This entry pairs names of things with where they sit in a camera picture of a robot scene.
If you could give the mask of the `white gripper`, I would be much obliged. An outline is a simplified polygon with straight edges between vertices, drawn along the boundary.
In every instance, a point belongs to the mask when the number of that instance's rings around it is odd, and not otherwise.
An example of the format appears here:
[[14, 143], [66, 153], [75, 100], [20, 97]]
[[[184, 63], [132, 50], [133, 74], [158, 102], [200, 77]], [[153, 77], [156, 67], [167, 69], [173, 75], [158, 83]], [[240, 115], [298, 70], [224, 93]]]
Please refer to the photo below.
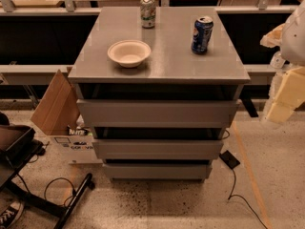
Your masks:
[[282, 124], [305, 101], [304, 28], [281, 24], [265, 34], [260, 44], [267, 48], [279, 46], [282, 57], [292, 65], [287, 72], [274, 76], [262, 116], [264, 124]]

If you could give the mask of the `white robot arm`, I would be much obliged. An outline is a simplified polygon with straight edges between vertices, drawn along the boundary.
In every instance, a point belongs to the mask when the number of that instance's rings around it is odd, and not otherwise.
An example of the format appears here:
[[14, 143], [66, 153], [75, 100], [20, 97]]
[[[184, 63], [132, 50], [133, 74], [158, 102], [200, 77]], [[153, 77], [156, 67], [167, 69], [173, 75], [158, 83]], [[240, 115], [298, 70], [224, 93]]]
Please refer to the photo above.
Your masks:
[[285, 23], [265, 34], [260, 44], [267, 48], [279, 46], [281, 57], [292, 65], [284, 74], [274, 76], [264, 108], [263, 121], [280, 125], [305, 102], [305, 1]]

